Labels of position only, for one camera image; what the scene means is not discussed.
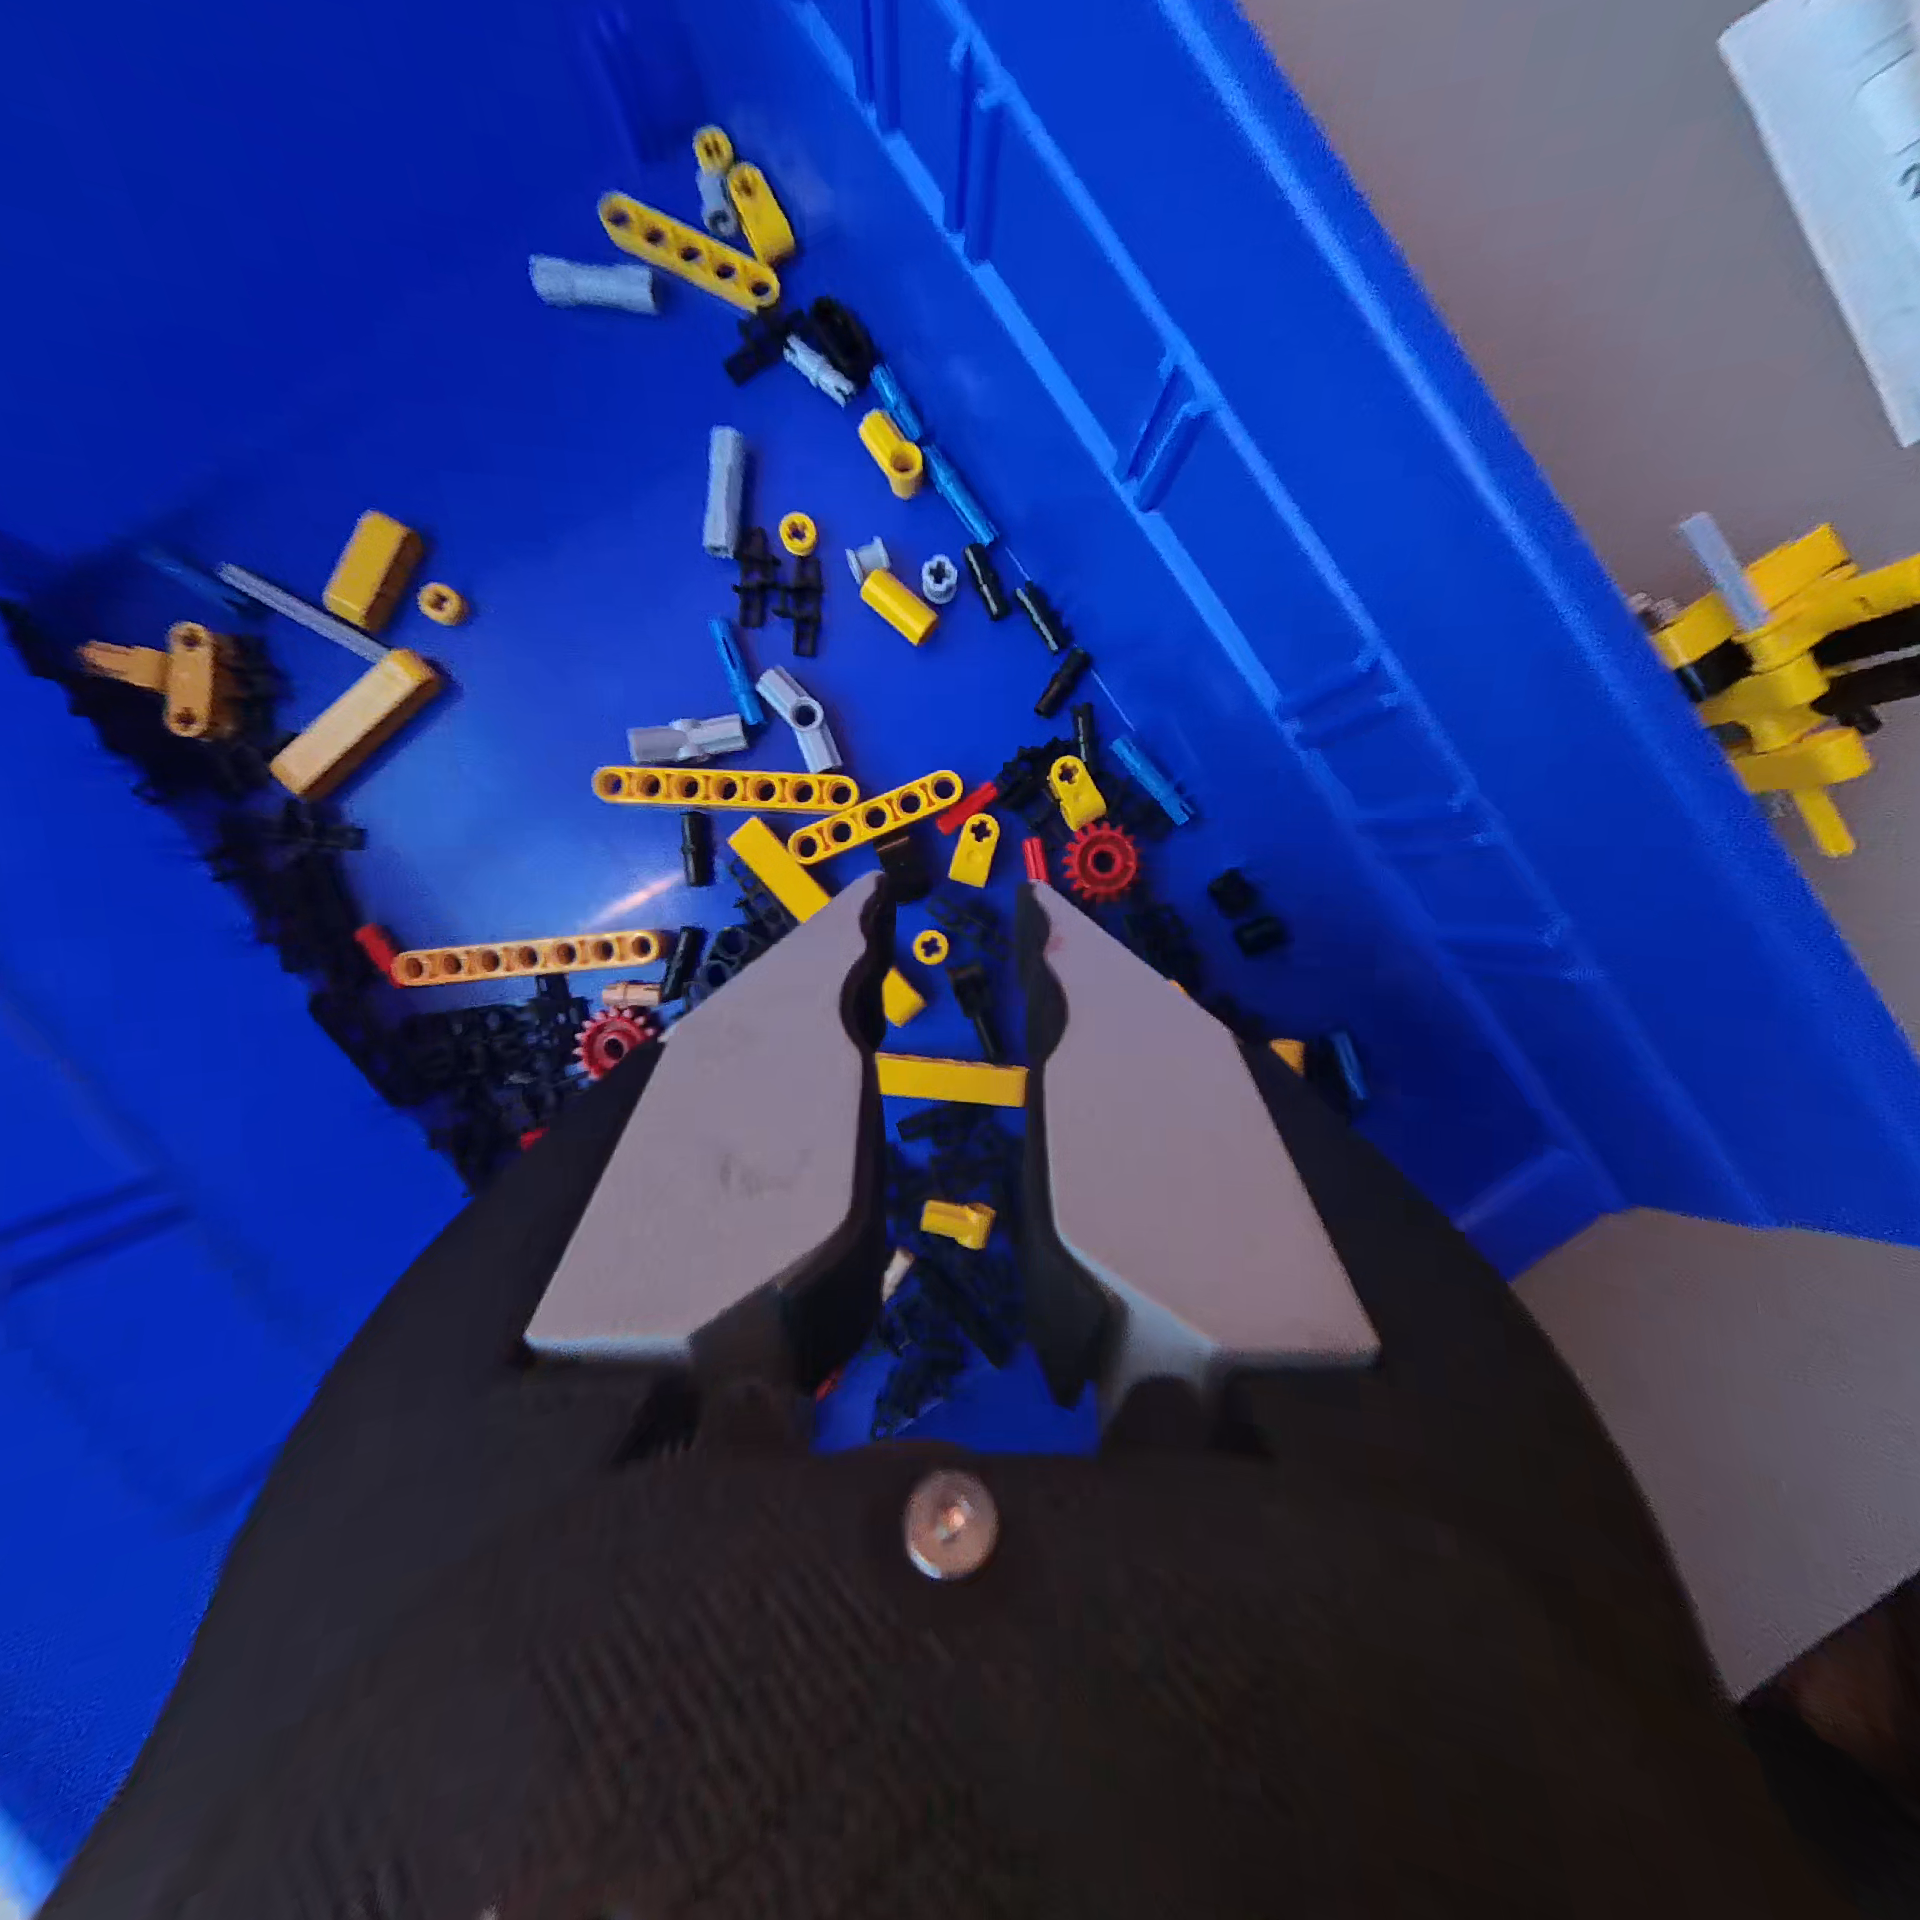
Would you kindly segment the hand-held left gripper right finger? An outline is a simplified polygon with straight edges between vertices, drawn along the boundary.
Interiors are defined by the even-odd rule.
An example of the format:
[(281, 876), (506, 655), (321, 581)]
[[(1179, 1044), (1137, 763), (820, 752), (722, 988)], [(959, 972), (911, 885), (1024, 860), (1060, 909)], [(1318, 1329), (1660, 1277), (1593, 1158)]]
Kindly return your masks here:
[(1103, 1426), (1131, 1391), (1379, 1359), (1233, 1029), (1049, 883), (1016, 909), (1025, 995), (1025, 1329)]

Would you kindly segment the pile of lego pieces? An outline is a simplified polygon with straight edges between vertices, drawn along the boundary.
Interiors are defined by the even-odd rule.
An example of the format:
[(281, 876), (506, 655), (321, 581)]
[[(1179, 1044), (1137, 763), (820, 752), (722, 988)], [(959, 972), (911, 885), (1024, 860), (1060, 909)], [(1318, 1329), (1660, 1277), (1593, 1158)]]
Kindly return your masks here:
[[(301, 736), (264, 761), (272, 664), (264, 640), (240, 624), (171, 624), (165, 648), (89, 645), (50, 660), (22, 605), (3, 599), (10, 655), (6, 693), (44, 685), (78, 707), (107, 680), (150, 687), (178, 739), (203, 739), (207, 782), (222, 795), (278, 782), (284, 820), (228, 808), (214, 846), (226, 876), (246, 883), (260, 927), (274, 935), (284, 961), (317, 979), (312, 1018), (343, 1056), (366, 1071), (376, 1093), (398, 1106), (432, 1106), (450, 1118), (450, 1150), (471, 1189), (492, 1189), (500, 1215), (467, 1210), (435, 1249), (447, 1267), (435, 1296), (422, 1301), (426, 1357), (399, 1367), (399, 1403), (426, 1403), (427, 1367), (453, 1364), (457, 1334), (492, 1334), (487, 1367), (506, 1367), (515, 1387), (552, 1384), (648, 1387), (636, 1408), (648, 1415), (692, 1402), (704, 1432), (719, 1418), (782, 1418), (804, 1402), (763, 1384), (734, 1384), (713, 1397), (692, 1382), (649, 1369), (547, 1367), (526, 1351), (526, 1322), (550, 1282), (563, 1243), (597, 1186), (637, 1092), (660, 1056), (662, 1000), (707, 995), (704, 933), (609, 927), (563, 933), (535, 941), (463, 941), (398, 950), (382, 927), (346, 935), (355, 899), (341, 885), (327, 795), (378, 756), (395, 730), (439, 696), (427, 660), (378, 648), (341, 619), (301, 610), (278, 589), (228, 573), (207, 577), (215, 599), (233, 591), (274, 602), (312, 628), (360, 648), (373, 666)], [(636, 730), (637, 767), (602, 767), (592, 778), (613, 808), (666, 808), (681, 812), (685, 879), (709, 879), (713, 812), (740, 812), (732, 864), (749, 890), (746, 925), (730, 927), (707, 955), (722, 979), (773, 950), (821, 912), (859, 876), (882, 876), (897, 899), (924, 893), (911, 831), (957, 805), (959, 840), (953, 876), (981, 883), (990, 868), (999, 825), (980, 812), (990, 787), (959, 795), (953, 773), (917, 778), (885, 795), (859, 795), (842, 768), (820, 702), (785, 668), (767, 668), (757, 691), (793, 728), (808, 768), (754, 768), (727, 763), (749, 748), (757, 696), (746, 709), (679, 720)], [(243, 1447), (226, 1466), (252, 1466), (269, 1453), (321, 1378), (321, 1357), (346, 1343), (346, 1306), (373, 1306), (376, 1212), (398, 1201), (391, 1168), (378, 1179), (346, 1166), (352, 1134), (321, 1129), (295, 1093), (307, 1092), (274, 1041), (292, 1029), (267, 1018), (252, 1031), (246, 979), (196, 972), (171, 938), (189, 927), (189, 897), (169, 883), (127, 912), (143, 849), (84, 825), (90, 763), (73, 768), (60, 795), (31, 782), (44, 763), (29, 752), (29, 721), (3, 707), (3, 961), (29, 961), (35, 908), (84, 908), (93, 945), (63, 941), (48, 955), (56, 995), (107, 988), (132, 963), (142, 995), (102, 995), (73, 1003), (69, 1021), (36, 1025), (56, 996), (35, 996), (36, 981), (3, 981), (3, 1034), (22, 1049), (48, 1044), (41, 1065), (78, 1096), (81, 1118), (102, 1123), (102, 1145), (127, 1148), (142, 1181), (76, 1189), (60, 1208), (36, 1179), (78, 1168), (73, 1158), (22, 1168), (29, 1148), (52, 1148), (52, 1101), (29, 1101), (3, 1065), (3, 1351), (41, 1367), (48, 1391), (76, 1396), (78, 1418), (102, 1412), (134, 1418), (157, 1437), (134, 1387), (196, 1387), (226, 1403), (240, 1378), (240, 1409), (252, 1426), (233, 1432)], [(1295, 1087), (1301, 1049), (1241, 1048), (1262, 1092)], [(875, 1055), (875, 1087), (889, 1096), (944, 1101), (946, 1106), (1025, 1110), (1025, 1069), (1005, 1063), (924, 1059)], [(946, 1319), (995, 1364), (1018, 1349), (1025, 1329), (1025, 1271), (980, 1255), (999, 1231), (995, 1210), (928, 1208), (928, 1231), (953, 1230), (973, 1252), (957, 1289), (937, 1295), (936, 1334), (903, 1333), (911, 1359), (936, 1359), (946, 1378), (959, 1343)]]

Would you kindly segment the blue plastic bin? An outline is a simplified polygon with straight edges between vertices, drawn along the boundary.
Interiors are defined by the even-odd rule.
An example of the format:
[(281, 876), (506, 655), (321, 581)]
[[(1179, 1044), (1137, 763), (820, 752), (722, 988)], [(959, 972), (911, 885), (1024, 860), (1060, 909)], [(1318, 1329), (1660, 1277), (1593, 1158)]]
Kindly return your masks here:
[(215, 866), (157, 691), (31, 782), (169, 883), (295, 1101), (391, 1168), (295, 1430), (78, 1418), (3, 1355), (3, 1829), (44, 1917), (1829, 1911), (1647, 1499), (1506, 1278), (1625, 1208), (1917, 1238), (1917, 1056), (1227, 3), (3, 3), (3, 599), (50, 660), (246, 624), (346, 935), (746, 925), (636, 730), (820, 702), (911, 831), (918, 1016), (1025, 1069), (1049, 883), (1241, 1048), (1379, 1329), (1103, 1426), (1030, 1333), (1025, 1110), (882, 1093), (914, 1305), (782, 1418), (515, 1387), (422, 1301), (450, 1118), (373, 1092)]

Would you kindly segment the lego instruction booklet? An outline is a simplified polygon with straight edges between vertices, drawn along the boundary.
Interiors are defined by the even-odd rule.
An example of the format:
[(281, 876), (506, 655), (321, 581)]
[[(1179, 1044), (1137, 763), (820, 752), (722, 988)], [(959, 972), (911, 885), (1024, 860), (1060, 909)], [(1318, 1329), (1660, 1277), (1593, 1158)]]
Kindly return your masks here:
[(1917, 445), (1917, 3), (1761, 3), (1716, 50), (1893, 437)]

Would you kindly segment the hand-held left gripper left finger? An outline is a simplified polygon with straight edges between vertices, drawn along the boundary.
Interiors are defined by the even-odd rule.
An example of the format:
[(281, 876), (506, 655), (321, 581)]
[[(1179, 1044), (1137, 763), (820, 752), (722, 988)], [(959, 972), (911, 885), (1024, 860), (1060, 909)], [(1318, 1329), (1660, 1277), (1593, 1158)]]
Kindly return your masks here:
[(891, 961), (869, 873), (679, 1025), (526, 1322), (532, 1359), (810, 1402), (857, 1355), (889, 1262)]

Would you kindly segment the yellow lego model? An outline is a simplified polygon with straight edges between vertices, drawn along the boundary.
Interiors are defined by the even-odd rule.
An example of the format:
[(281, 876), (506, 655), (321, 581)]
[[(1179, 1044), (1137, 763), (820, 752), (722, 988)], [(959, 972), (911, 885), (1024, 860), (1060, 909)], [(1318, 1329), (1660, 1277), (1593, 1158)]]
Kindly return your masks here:
[(1856, 853), (1839, 791), (1872, 773), (1885, 707), (1917, 696), (1917, 556), (1864, 568), (1832, 524), (1739, 561), (1716, 516), (1680, 524), (1708, 577), (1629, 610), (1750, 801), (1823, 857)]

